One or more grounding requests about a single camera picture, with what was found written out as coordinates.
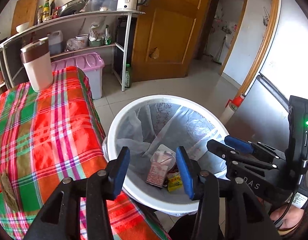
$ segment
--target plaid tablecloth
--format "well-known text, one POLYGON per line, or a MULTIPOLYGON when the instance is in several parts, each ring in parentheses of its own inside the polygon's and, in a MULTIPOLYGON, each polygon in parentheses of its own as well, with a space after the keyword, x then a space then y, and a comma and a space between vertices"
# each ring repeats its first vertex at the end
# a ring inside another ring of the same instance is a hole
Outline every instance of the plaid tablecloth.
MULTIPOLYGON (((0 173, 7 171, 20 212, 0 193, 0 223, 22 239, 47 198, 64 177, 89 177, 106 166, 105 137, 93 105, 88 79, 75 67, 53 73, 54 82, 36 93, 30 83, 0 95, 0 173)), ((168 239, 123 192, 108 201, 114 239, 168 239)), ((81 201, 81 239, 86 239, 85 201, 81 201)))

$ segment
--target yellow snack packet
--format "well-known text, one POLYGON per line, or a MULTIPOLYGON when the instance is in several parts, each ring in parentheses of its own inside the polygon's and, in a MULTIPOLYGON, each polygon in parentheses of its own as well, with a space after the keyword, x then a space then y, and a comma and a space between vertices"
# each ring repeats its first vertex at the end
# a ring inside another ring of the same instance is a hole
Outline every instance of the yellow snack packet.
POLYGON ((183 182, 181 180, 181 175, 179 172, 168 173, 166 175, 166 178, 168 180, 167 190, 169 192, 176 190, 183 186, 183 182))

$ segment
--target door handle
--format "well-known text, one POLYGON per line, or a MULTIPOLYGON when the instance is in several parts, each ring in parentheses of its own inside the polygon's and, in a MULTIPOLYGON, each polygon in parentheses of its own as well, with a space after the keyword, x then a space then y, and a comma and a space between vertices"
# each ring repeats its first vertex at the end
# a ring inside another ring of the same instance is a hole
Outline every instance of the door handle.
POLYGON ((154 48, 153 52, 149 54, 149 57, 152 59, 157 59, 159 57, 159 49, 154 48))

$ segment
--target white trash can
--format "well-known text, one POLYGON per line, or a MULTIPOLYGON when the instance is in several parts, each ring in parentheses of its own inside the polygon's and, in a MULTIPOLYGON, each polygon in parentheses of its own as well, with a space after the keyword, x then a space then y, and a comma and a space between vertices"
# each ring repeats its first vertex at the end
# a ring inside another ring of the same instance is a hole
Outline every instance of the white trash can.
POLYGON ((190 158, 202 169, 225 178, 225 160, 207 151, 211 139, 224 143, 229 135, 223 124, 204 107, 184 98, 154 95, 137 99, 114 118, 103 143, 108 160, 116 159, 127 146, 131 160, 123 190, 136 201, 161 212, 182 216, 195 213, 198 201, 191 201, 181 187, 172 192, 146 183, 150 157, 163 144, 176 152, 184 146, 190 158))

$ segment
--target cable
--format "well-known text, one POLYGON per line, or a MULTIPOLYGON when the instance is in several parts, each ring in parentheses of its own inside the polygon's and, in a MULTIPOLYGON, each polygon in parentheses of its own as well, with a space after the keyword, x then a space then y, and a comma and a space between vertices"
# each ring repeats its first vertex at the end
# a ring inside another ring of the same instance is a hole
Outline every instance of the cable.
POLYGON ((287 208, 285 209, 283 215, 281 215, 281 217, 280 217, 279 219, 277 219, 277 220, 274 222, 274 225, 275 225, 275 226, 284 218, 284 216, 285 216, 285 215, 287 214, 287 212, 289 211, 290 206, 291 206, 292 203, 293 203, 293 200, 294 200, 294 197, 295 197, 297 191, 298 191, 298 186, 294 189, 293 194, 292 194, 292 197, 291 197, 291 199, 290 199, 290 201, 289 201, 289 203, 288 203, 288 205, 287 205, 287 208))

